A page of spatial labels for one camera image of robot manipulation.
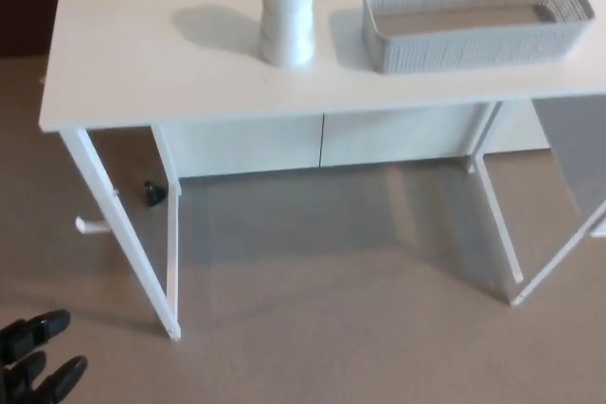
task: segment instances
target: gray plastic basket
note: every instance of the gray plastic basket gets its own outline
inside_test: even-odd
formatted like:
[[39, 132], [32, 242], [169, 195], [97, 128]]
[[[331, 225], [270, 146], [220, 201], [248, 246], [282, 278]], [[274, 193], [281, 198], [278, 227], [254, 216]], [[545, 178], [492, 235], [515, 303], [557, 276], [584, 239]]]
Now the gray plastic basket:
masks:
[[364, 0], [364, 40], [379, 73], [562, 57], [595, 18], [588, 0]]

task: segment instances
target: black object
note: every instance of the black object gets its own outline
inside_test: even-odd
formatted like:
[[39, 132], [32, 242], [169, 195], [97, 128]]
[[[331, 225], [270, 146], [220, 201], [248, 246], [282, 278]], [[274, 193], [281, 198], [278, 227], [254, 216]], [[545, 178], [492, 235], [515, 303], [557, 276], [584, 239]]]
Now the black object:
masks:
[[150, 182], [149, 180], [145, 181], [145, 199], [148, 201], [149, 207], [154, 207], [161, 201], [167, 198], [167, 190], [162, 186], [155, 184], [154, 182]]
[[73, 390], [86, 370], [85, 357], [66, 362], [32, 389], [32, 382], [46, 366], [46, 354], [31, 352], [65, 331], [70, 320], [69, 312], [58, 310], [0, 330], [0, 404], [59, 403]]

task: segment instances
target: drawer front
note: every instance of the drawer front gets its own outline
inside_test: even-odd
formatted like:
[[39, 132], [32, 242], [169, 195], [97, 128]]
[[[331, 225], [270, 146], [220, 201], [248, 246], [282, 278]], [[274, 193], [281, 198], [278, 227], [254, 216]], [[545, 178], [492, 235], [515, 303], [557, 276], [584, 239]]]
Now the drawer front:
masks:
[[322, 115], [163, 125], [179, 177], [318, 167]]
[[[328, 114], [322, 166], [464, 156], [483, 105], [458, 105], [357, 114]], [[515, 102], [489, 152], [547, 149], [530, 102]]]

